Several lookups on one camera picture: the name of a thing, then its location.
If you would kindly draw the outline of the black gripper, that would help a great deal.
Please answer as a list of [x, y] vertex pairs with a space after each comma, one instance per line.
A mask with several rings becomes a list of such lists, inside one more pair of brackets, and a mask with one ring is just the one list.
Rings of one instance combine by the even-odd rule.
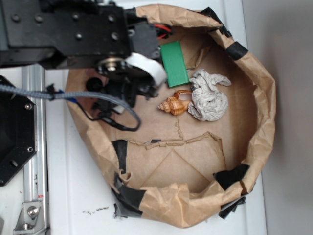
[[97, 72], [108, 81], [105, 83], [99, 77], [91, 77], [86, 82], [86, 89], [112, 95], [134, 107], [138, 95], [147, 100], [158, 96], [167, 79], [160, 61], [160, 57], [155, 60], [135, 52], [125, 60], [105, 59], [99, 63]]

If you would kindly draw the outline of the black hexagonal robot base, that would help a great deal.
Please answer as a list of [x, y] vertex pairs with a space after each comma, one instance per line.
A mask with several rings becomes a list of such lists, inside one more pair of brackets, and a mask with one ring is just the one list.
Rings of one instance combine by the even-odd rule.
[[35, 107], [27, 97], [0, 93], [0, 185], [7, 185], [36, 153]]

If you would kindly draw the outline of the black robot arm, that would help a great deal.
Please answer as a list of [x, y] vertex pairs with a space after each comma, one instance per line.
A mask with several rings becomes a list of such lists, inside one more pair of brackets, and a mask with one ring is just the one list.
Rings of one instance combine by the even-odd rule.
[[167, 74], [156, 27], [101, 0], [3, 0], [0, 66], [85, 69], [109, 79], [109, 93], [131, 107], [158, 96]]

